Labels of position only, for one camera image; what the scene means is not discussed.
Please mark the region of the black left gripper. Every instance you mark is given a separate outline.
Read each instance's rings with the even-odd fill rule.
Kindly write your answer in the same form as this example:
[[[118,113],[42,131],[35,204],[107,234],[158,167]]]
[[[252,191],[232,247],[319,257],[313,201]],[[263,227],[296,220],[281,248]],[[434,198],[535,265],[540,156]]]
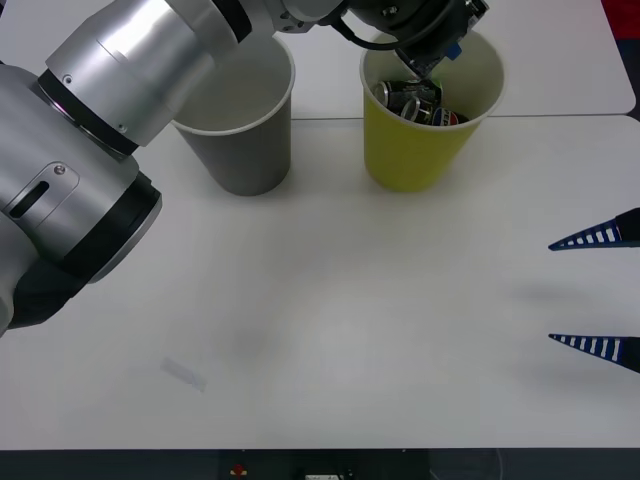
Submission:
[[[420,13],[398,35],[395,50],[405,64],[438,64],[461,54],[460,41],[475,26],[474,1],[427,1]]]

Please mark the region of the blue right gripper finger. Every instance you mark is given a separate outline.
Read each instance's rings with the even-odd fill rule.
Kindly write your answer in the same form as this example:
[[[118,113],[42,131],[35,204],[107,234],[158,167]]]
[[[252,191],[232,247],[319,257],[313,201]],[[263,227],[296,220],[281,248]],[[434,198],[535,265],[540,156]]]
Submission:
[[[548,246],[550,251],[581,249],[638,248],[640,241],[639,209],[617,215]]]
[[[640,346],[638,337],[580,336],[549,334],[548,337],[574,350],[639,373]]]

